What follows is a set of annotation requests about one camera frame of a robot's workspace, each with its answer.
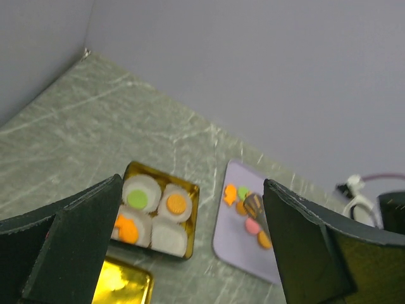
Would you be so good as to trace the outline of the orange fish cookie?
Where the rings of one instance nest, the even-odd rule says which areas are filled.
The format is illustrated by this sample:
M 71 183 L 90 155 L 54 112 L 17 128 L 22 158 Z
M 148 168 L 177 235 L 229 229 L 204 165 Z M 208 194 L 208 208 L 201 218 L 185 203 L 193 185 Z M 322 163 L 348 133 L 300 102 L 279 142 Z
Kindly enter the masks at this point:
M 129 244 L 135 244 L 137 242 L 139 231 L 132 219 L 119 215 L 114 228 L 118 233 L 116 237 L 118 240 Z

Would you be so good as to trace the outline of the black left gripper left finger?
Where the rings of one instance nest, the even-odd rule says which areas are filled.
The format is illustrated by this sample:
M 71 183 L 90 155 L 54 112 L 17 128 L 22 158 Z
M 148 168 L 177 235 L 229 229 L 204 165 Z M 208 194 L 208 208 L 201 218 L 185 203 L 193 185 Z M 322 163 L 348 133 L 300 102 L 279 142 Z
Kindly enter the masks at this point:
M 91 303 L 122 197 L 115 174 L 1 221 L 1 303 Z

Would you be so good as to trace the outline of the orange dotted round cookie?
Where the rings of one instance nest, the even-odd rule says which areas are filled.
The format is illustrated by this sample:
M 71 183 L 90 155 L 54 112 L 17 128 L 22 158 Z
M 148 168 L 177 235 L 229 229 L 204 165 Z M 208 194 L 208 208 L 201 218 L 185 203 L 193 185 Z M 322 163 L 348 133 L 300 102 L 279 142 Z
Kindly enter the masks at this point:
M 181 215 L 187 209 L 186 199 L 181 194 L 171 194 L 166 201 L 167 210 L 174 215 Z

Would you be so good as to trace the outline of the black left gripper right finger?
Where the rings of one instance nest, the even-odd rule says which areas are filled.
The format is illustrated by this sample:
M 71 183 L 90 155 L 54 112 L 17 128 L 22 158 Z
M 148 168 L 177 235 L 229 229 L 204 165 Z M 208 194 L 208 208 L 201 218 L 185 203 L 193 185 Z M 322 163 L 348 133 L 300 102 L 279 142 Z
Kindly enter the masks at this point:
M 287 303 L 404 303 L 404 235 L 349 219 L 275 180 L 263 186 Z

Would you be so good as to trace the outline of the metal tongs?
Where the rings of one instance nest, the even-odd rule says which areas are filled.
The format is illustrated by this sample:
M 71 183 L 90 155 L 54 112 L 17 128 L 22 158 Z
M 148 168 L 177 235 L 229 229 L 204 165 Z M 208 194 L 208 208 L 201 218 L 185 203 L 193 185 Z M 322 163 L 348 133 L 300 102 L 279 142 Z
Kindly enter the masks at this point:
M 258 193 L 248 194 L 243 201 L 243 205 L 248 216 L 255 220 L 265 234 L 270 237 L 262 195 Z

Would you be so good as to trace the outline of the gold tin lid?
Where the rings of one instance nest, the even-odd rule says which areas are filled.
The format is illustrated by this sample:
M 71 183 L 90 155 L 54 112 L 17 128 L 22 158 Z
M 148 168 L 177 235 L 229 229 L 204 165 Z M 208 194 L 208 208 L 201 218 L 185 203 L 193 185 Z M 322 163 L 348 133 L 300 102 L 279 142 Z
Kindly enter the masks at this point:
M 93 304 L 150 304 L 153 275 L 145 269 L 114 258 L 105 258 Z

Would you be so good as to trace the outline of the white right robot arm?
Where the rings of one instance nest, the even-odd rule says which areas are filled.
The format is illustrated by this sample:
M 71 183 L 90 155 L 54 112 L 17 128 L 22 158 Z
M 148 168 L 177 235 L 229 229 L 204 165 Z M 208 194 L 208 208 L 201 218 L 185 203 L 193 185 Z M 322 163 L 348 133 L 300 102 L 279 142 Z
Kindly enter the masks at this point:
M 404 180 L 404 174 L 385 172 L 369 175 L 351 175 L 345 182 L 335 186 L 335 192 L 345 199 L 343 216 L 378 229 L 383 229 L 380 203 L 368 199 L 361 193 L 367 182 L 382 179 Z

